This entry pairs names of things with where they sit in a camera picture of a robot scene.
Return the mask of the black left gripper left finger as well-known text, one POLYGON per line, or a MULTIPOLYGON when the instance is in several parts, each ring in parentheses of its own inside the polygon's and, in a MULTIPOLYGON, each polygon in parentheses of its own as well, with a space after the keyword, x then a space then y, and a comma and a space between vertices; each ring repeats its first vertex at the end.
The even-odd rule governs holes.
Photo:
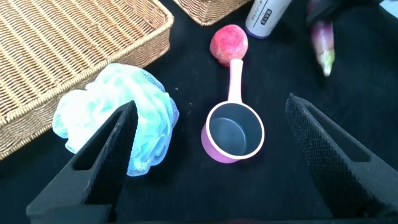
POLYGON ((31 223, 108 223, 126 179, 138 113, 120 106, 27 206, 31 223))

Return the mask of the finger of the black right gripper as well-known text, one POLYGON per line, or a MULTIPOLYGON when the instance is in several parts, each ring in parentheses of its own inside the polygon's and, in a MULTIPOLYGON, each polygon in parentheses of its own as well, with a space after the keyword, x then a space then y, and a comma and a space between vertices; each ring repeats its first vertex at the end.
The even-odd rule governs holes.
POLYGON ((308 2, 306 24, 314 25, 318 21, 331 20, 343 11, 358 6, 377 6, 382 0, 318 0, 308 2))

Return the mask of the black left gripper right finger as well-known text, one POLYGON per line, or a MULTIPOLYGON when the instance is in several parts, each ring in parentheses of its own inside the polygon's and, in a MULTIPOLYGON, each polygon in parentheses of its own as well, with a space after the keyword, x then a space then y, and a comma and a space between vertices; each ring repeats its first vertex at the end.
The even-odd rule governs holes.
POLYGON ((311 102, 290 94, 285 115, 324 202, 338 218, 397 216, 397 171, 311 102))

